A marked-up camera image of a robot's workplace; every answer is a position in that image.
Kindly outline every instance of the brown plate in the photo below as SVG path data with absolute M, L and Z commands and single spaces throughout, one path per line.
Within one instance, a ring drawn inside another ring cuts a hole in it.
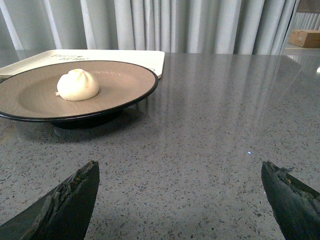
M 83 69 L 99 81 L 99 93 L 88 100 L 56 96 L 63 74 Z M 110 114 L 149 96 L 158 85 L 151 70 L 118 61 L 76 61 L 35 68 L 0 83 L 0 116 L 28 122 L 64 122 Z

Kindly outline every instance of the gray curtain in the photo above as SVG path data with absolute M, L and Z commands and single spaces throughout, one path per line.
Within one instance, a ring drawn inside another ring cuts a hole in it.
M 297 0 L 0 0 L 0 49 L 278 55 Z
M 294 29 L 320 30 L 320 15 L 316 13 L 297 12 Z

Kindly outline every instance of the speckled stone surface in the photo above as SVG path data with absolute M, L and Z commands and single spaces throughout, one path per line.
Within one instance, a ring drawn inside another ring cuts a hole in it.
M 97 160 L 85 239 L 283 240 L 262 161 L 320 191 L 319 66 L 308 55 L 166 53 L 155 92 L 107 124 L 0 118 L 0 224 Z

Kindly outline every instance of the tray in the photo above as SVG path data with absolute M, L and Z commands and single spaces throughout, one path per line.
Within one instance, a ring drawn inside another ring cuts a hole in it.
M 150 69 L 161 78 L 164 60 L 163 51 L 58 49 L 45 51 L 0 68 L 0 78 L 7 79 L 31 69 L 77 61 L 118 61 L 136 64 Z

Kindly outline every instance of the white food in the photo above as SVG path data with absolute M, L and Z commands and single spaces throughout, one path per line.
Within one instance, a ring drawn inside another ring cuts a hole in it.
M 97 79 L 83 69 L 73 69 L 61 76 L 57 86 L 57 96 L 69 101 L 82 101 L 93 98 L 99 92 Z

